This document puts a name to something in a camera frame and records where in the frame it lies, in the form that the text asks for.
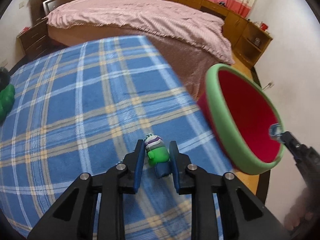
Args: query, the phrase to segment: pink bedspread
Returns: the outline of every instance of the pink bedspread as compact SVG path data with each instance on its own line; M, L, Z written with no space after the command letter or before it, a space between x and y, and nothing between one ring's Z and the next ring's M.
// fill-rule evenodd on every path
M74 0L50 12L48 25L129 26L169 36L202 48L233 64L230 42L223 37L223 20L188 6L164 0Z

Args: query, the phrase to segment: plaid pattern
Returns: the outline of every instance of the plaid pattern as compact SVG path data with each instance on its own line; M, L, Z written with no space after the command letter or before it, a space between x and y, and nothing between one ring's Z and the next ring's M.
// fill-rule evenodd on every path
M167 146L177 141L209 172L231 170L196 103L144 36L52 53L20 68L12 84L15 104L0 130L0 208L25 236L79 174L105 172L147 133ZM190 200L176 194L172 177L157 180L146 159L138 193L124 196L126 239L190 238Z

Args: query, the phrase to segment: wooden nightstand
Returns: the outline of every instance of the wooden nightstand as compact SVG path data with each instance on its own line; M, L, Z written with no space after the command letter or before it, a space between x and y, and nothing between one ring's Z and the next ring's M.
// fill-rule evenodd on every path
M46 55L50 48L47 20L43 20L29 30L17 36L28 58L32 61Z

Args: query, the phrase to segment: wooden shelf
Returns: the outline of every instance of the wooden shelf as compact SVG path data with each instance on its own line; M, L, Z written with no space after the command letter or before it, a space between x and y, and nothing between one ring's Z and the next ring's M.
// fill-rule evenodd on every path
M245 37L244 35L242 35L242 38L244 38L248 43L250 43L254 48L256 48L259 52L262 52L262 50L255 45L254 43L252 43L252 41L250 41L247 37Z
M254 63L251 60L249 60L246 56L242 55L239 50L236 49L236 50L234 50L234 52L236 53L237 56L240 57L240 59L244 60L250 66L254 65Z
M262 32L264 35L266 35L269 39L273 40L273 38L268 34L266 33L265 31L263 31L261 28L259 28L257 25L255 25L253 22L252 23L252 26L255 27L257 30L259 30L260 32Z

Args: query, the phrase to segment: white wall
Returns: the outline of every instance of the white wall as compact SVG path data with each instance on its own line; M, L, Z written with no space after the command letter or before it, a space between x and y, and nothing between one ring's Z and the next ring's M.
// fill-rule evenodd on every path
M0 20L0 62L7 59L9 70L24 56L16 37L24 27L31 26L28 1L12 0ZM19 9L21 2L25 6Z
M263 18L274 40L255 65L285 129L320 152L320 24L305 0L272 0ZM292 156L271 170L266 206L282 222L305 184Z
M271 2L272 0L255 0L255 3L253 4L253 7L247 18L249 18L252 22L261 22Z

